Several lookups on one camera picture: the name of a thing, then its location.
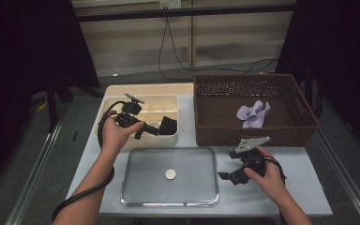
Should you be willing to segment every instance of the finger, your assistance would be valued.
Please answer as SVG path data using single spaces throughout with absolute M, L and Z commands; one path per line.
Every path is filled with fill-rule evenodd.
M 138 123 L 136 123 L 136 124 L 134 124 L 134 125 L 132 125 L 130 127 L 127 127 L 127 132 L 130 135 L 130 134 L 132 134 L 134 132 L 139 131 L 143 127 L 144 127 L 144 122 L 138 122 Z
M 250 168 L 245 168 L 244 169 L 244 173 L 253 181 L 255 181 L 258 185 L 262 185 L 263 183 L 263 178 L 256 172 L 254 172 L 252 169 Z
M 111 116 L 111 115 L 114 115 L 116 114 L 116 111 L 115 110 L 111 110 L 107 113 L 107 116 Z
M 112 117 L 111 115 L 107 115 L 105 123 L 114 123 L 116 117 Z
M 272 173 L 279 173 L 279 170 L 277 168 L 277 166 L 272 163 L 272 162 L 268 162 L 266 165 L 265 165 L 265 168 L 266 168 L 266 172 L 268 174 L 272 174 Z
M 261 146 L 257 146 L 256 148 L 257 148 L 257 150 L 259 150 L 264 156 L 269 156 L 269 157 L 272 157 L 272 156 L 273 156 L 273 154 L 272 154 L 271 152 L 265 150 L 265 149 L 264 149 L 263 147 L 261 147 Z

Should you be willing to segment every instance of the metal tray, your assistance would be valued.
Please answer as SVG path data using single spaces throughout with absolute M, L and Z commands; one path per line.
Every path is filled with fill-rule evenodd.
M 176 171 L 173 180 L 165 177 Z M 130 151 L 121 202 L 127 206 L 209 206 L 218 201 L 211 148 L 135 148 Z

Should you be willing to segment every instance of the crumpled tissue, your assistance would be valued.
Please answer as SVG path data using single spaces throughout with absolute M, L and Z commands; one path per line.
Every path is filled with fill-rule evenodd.
M 264 117 L 270 109 L 271 107 L 268 102 L 265 102 L 265 107 L 263 108 L 263 103 L 257 100 L 250 108 L 248 106 L 241 106 L 236 113 L 236 117 L 240 120 L 245 120 L 243 128 L 261 128 L 264 123 Z

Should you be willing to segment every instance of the electrical cord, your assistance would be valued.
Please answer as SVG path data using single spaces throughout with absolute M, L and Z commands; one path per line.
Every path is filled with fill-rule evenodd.
M 108 108 L 108 110 L 103 114 L 103 116 L 101 117 L 101 120 L 100 122 L 98 123 L 98 130 L 97 130 L 97 138 L 98 138 L 98 144 L 100 145 L 100 147 L 102 146 L 102 130 L 103 130 L 103 127 L 104 127 L 104 123 L 105 121 L 108 119 L 109 115 L 108 113 L 110 112 L 110 110 L 117 104 L 119 103 L 122 103 L 122 104 L 125 104 L 125 101 L 117 101 L 115 102 L 112 106 L 110 106 Z M 76 201 L 78 201 L 79 199 L 87 196 L 87 195 L 90 195 L 104 187 L 106 187 L 108 184 L 111 183 L 111 181 L 113 180 L 113 176 L 115 174 L 115 169 L 113 168 L 112 166 L 112 169 L 110 171 L 110 174 L 108 175 L 107 179 L 105 181 L 103 181 L 101 184 L 99 185 L 96 185 L 94 187 L 91 187 L 81 193 L 78 193 L 74 196 L 71 196 L 69 197 L 68 199 L 66 199 L 65 201 L 61 202 L 53 211 L 52 213 L 52 221 L 55 220 L 55 218 L 57 217 L 57 215 L 60 213 L 60 211 L 69 206 L 70 204 L 72 203 L 75 203 Z
M 162 55 L 162 49 L 163 49 L 163 43 L 165 42 L 165 36 L 166 36 L 166 32 L 167 30 L 169 30 L 169 34 L 171 36 L 171 40 L 172 40 L 172 48 L 173 48 L 173 52 L 174 52 L 174 55 L 176 57 L 176 60 L 177 60 L 177 63 L 183 68 L 183 69 L 186 69 L 186 70 L 189 70 L 189 71 L 192 71 L 192 72 L 200 72 L 200 71 L 208 71 L 208 70 L 224 70 L 224 71 L 235 71 L 235 72 L 242 72 L 240 75 L 244 75 L 244 74 L 247 74 L 249 72 L 255 72 L 255 71 L 260 71 L 262 69 L 265 69 L 265 68 L 268 68 L 271 64 L 273 64 L 275 61 L 277 61 L 279 59 L 279 56 L 276 57 L 276 58 L 273 58 L 273 59 L 262 59 L 262 60 L 259 60 L 259 61 L 256 61 L 252 64 L 252 66 L 250 66 L 250 68 L 248 70 L 244 70 L 244 69 L 234 69 L 234 68 L 219 68 L 219 67 L 215 67 L 215 68 L 199 68 L 199 69 L 195 69 L 195 68 L 189 68 L 189 67 L 184 67 L 183 64 L 180 62 L 179 58 L 178 58 L 178 55 L 177 55 L 177 51 L 175 49 L 175 45 L 174 45 L 174 40 L 173 40 L 173 35 L 172 35 L 172 29 L 171 29 L 171 25 L 169 24 L 169 20 L 168 18 L 165 18 L 166 20 L 166 24 L 165 24 L 165 30 L 163 32 L 163 36 L 162 36 L 162 42 L 161 42 L 161 45 L 160 45 L 160 49 L 159 49 L 159 56 L 158 56 L 158 61 L 157 61 L 157 66 L 158 66 L 158 69 L 159 69 L 159 72 L 160 74 L 168 79 L 168 80 L 172 80 L 172 81 L 192 81 L 192 79 L 174 79 L 174 78 L 169 78 L 168 76 L 166 76 L 161 67 L 160 67 L 160 58 L 161 58 L 161 55 Z M 260 63 L 260 62 L 263 62 L 263 61 L 271 61 L 268 65 L 264 66 L 264 67 L 261 67 L 261 68 L 258 68 L 258 69 L 253 69 L 253 67 Z
M 275 158 L 270 157 L 270 156 L 264 156 L 264 160 L 266 162 L 272 162 L 277 166 L 277 168 L 279 170 L 280 177 L 282 179 L 282 182 L 285 185 L 286 176 L 283 173 L 282 167 L 280 166 L 279 162 Z M 281 220 L 282 225 L 287 225 L 288 224 L 280 211 L 279 211 L 279 218 Z

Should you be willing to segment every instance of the gray floor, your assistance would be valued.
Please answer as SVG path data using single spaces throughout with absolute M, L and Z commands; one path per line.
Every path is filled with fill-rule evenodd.
M 221 68 L 247 69 L 246 65 L 228 65 Z M 164 71 L 171 78 L 192 79 L 196 73 L 226 73 L 238 74 L 230 71 L 201 71 L 190 72 L 184 69 Z M 163 79 L 158 72 L 134 74 L 100 79 L 101 92 L 111 84 L 124 83 L 176 83 Z M 49 155 L 46 167 L 37 183 L 22 224 L 50 224 L 50 217 L 54 207 L 64 200 L 73 174 L 82 156 L 87 137 L 96 117 L 101 98 L 86 95 L 84 92 L 72 89 L 74 99 L 69 105 L 67 115 L 63 118 L 63 126 L 56 143 Z M 8 216 L 18 199 L 24 184 L 38 158 L 49 128 L 48 111 L 36 112 L 36 107 L 30 109 L 30 117 L 25 124 L 19 144 L 13 155 L 5 163 L 0 172 L 0 224 L 5 224 Z M 360 188 L 360 137 L 347 129 L 336 109 L 325 98 L 322 116 L 320 118 L 322 130 L 334 147 L 336 154 L 345 165 L 355 184 Z M 313 162 L 316 172 L 322 181 L 324 193 L 328 199 L 334 215 L 331 217 L 313 218 L 315 224 L 360 224 L 360 215 L 350 200 L 348 193 L 340 184 L 332 166 L 326 159 L 316 136 L 306 145 L 308 155 Z M 222 224 L 245 224 L 242 218 L 221 220 Z M 132 224 L 132 218 L 114 218 L 101 216 L 98 224 Z

